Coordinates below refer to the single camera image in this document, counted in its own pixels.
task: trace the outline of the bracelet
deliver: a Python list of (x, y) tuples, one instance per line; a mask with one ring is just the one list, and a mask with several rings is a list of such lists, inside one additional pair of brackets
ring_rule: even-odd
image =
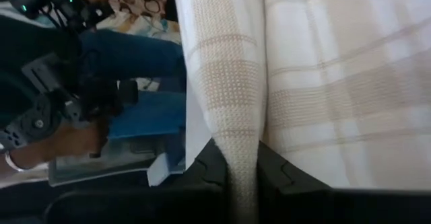
[(18, 167), (15, 164), (15, 162), (11, 158), (11, 153), (9, 151), (7, 151), (6, 154), (5, 154), (5, 160), (6, 160), (6, 163), (8, 164), (8, 166), (11, 167), (11, 168), (13, 168), (15, 171), (17, 171), (17, 172), (27, 171), (25, 169), (22, 169), (22, 168)]

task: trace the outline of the checkered fabric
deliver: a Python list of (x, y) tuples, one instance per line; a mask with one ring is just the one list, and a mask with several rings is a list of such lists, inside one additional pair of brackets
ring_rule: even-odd
[(431, 187), (431, 0), (265, 0), (269, 144), (330, 186)]
[(231, 173), (236, 222), (256, 221), (267, 99), (263, 0), (176, 0), (189, 79)]

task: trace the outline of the person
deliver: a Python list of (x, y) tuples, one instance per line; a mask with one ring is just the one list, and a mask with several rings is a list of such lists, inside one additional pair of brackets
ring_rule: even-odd
[[(107, 2), (107, 0), (89, 0)], [(72, 40), (64, 32), (41, 28), (20, 20), (0, 16), (3, 43), (0, 46), (0, 72), (9, 71), (20, 74), (20, 67), (51, 51), (61, 58), (76, 57), (78, 50), (71, 46)], [(82, 52), (97, 50), (97, 61), (88, 63), (88, 70), (107, 79), (128, 79), (134, 77), (172, 77), (185, 78), (185, 63), (182, 48), (173, 43), (152, 38), (130, 36), (108, 30), (88, 31), (79, 40)], [(2, 83), (0, 75), (0, 94), (8, 96), (0, 100), (0, 129), (7, 126), (31, 102), (21, 92)], [(62, 124), (57, 131), (37, 143), (15, 149), (0, 155), (0, 180), (14, 175), (20, 170), (53, 160), (56, 157), (97, 153), (106, 142), (108, 122), (97, 120), (83, 129)]]

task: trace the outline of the leg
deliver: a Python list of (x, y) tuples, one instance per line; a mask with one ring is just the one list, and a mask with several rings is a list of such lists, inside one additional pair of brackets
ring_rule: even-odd
[(181, 46), (164, 40), (100, 30), (81, 36), (84, 54), (90, 50), (89, 70), (108, 79), (185, 77)]

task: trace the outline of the blue jeans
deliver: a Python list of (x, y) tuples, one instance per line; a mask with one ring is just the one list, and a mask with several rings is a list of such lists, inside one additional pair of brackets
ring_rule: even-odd
[[(185, 90), (186, 68), (181, 46), (164, 40), (108, 30), (81, 35), (86, 70), (105, 79), (175, 77)], [(148, 92), (113, 120), (110, 138), (177, 133), (185, 127), (184, 93)]]

